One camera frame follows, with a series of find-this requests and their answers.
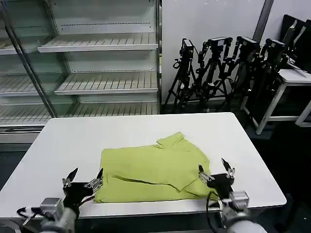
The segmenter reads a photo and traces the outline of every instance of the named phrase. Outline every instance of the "shelf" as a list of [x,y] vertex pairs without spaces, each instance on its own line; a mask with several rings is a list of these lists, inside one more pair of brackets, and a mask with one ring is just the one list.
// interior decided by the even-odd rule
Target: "shelf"
[[156,72],[108,72],[70,74],[56,95],[155,93]]
[[[42,74],[39,78],[44,90],[50,93],[58,86],[60,74]],[[11,96],[38,96],[27,74],[0,76],[0,97]]]
[[39,52],[72,52],[104,50],[155,50],[155,33],[58,35],[38,47]]
[[127,103],[127,104],[80,104],[73,114],[67,117],[108,117],[156,115],[157,103]]
[[[37,50],[38,43],[36,38],[33,37],[22,38],[21,42],[25,53],[31,53]],[[11,55],[11,54],[17,53],[10,39],[5,40],[0,39],[0,55]]]
[[45,125],[50,118],[43,104],[0,106],[0,126]]

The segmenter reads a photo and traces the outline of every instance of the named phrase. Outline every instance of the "white desk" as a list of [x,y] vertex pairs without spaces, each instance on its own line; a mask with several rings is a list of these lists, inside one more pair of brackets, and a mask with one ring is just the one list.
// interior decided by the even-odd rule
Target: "white desk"
[[[232,113],[56,118],[50,120],[0,192],[0,219],[17,218],[23,206],[63,197],[62,178],[79,168],[75,181],[94,178],[104,148],[149,145],[182,132],[210,159],[212,173],[236,168],[234,190],[245,190],[250,208],[281,206],[286,199]],[[84,204],[80,217],[202,213],[205,200]]]
[[[271,116],[287,86],[311,86],[311,74],[308,74],[302,70],[282,69],[279,74],[282,78],[281,85],[267,108],[261,122],[257,123],[253,119],[254,124],[257,127],[256,134],[261,134],[268,121],[296,121],[296,124],[299,126],[310,126],[310,124],[304,123],[304,120],[311,112],[311,102],[300,116]],[[245,107],[246,102],[247,100],[243,102],[241,109],[245,110],[246,113],[249,114],[248,109]]]

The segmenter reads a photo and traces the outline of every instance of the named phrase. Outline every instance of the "camera tripod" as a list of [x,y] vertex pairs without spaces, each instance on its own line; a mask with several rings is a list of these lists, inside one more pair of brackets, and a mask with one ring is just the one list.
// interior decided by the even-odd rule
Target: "camera tripod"
[[[240,49],[239,58],[234,62]],[[230,102],[236,94],[241,94],[242,99],[248,94],[251,88],[251,78],[256,72],[256,63],[259,61],[258,56],[260,45],[258,42],[247,38],[237,37],[237,42],[234,48],[233,56],[230,60],[227,74],[231,75],[233,70],[239,66],[235,80],[231,82],[231,92],[217,109],[218,112],[226,103]]]
[[[196,93],[196,96],[199,97],[200,103],[206,104],[210,98],[214,97],[217,93],[217,91],[220,91],[226,100],[228,100],[228,92],[225,84],[225,80],[228,78],[228,74],[225,73],[225,66],[229,64],[230,58],[228,58],[229,49],[231,46],[232,38],[231,37],[219,37],[210,39],[207,42],[203,43],[202,51],[199,53],[198,63],[200,64],[200,68],[196,70],[196,73],[198,74],[198,78],[196,82],[192,85],[192,88],[194,92]],[[221,53],[224,50],[225,45],[225,52],[224,52],[224,62],[222,63]],[[208,51],[208,48],[210,48],[212,57],[208,60],[207,65],[205,66],[205,55]],[[213,77],[216,68],[219,68],[219,80],[213,82]],[[202,80],[204,75],[207,73],[207,78],[202,84]]]
[[[191,41],[184,38],[182,40],[182,46],[179,52],[180,59],[175,59],[176,62],[173,65],[175,69],[178,69],[178,72],[175,76],[171,88],[169,89],[169,94],[163,106],[164,108],[166,107],[171,94],[173,94],[175,96],[173,113],[176,111],[177,106],[182,107],[183,104],[187,103],[193,95],[193,90],[190,88],[190,75],[192,75],[194,82],[196,82],[195,74],[192,68],[193,50],[194,46]],[[174,92],[174,88],[177,82],[177,90]]]
[[266,44],[260,53],[260,63],[257,64],[258,72],[254,76],[253,88],[241,106],[242,109],[246,109],[246,102],[250,103],[250,108],[248,109],[249,118],[246,124],[253,120],[254,107],[260,96],[262,94],[273,96],[276,92],[279,84],[277,81],[278,73],[281,67],[285,66],[288,61],[287,52],[288,50],[284,43],[271,39],[266,40]]

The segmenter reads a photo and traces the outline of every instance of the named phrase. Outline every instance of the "white wall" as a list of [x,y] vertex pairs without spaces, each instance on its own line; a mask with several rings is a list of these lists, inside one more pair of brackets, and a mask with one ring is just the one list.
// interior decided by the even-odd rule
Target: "white wall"
[[279,39],[284,15],[290,15],[302,21],[311,19],[311,0],[274,0],[261,44],[267,38]]
[[[164,0],[162,102],[177,72],[173,63],[179,58],[182,38],[190,39],[199,51],[203,41],[215,37],[252,38],[263,4],[264,0]],[[196,55],[192,64],[194,69],[198,68]]]

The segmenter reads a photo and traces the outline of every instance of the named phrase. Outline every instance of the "yellow-green shirt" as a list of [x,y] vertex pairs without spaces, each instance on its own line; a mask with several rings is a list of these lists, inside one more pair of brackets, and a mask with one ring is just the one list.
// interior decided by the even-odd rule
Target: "yellow-green shirt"
[[198,165],[209,173],[209,160],[182,133],[157,145],[104,149],[103,186],[96,202],[140,202],[207,197],[211,189],[198,177]]

